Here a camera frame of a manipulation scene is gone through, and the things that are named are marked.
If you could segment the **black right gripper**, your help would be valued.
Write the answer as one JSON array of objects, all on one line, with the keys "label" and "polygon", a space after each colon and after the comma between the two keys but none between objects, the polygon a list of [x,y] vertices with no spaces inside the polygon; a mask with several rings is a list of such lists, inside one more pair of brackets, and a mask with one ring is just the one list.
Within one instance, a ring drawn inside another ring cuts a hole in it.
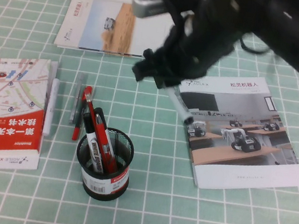
[{"label": "black right gripper", "polygon": [[164,0],[174,21],[164,45],[146,49],[132,72],[136,81],[154,77],[157,89],[197,79],[234,50],[243,36],[240,12],[232,0]]}]

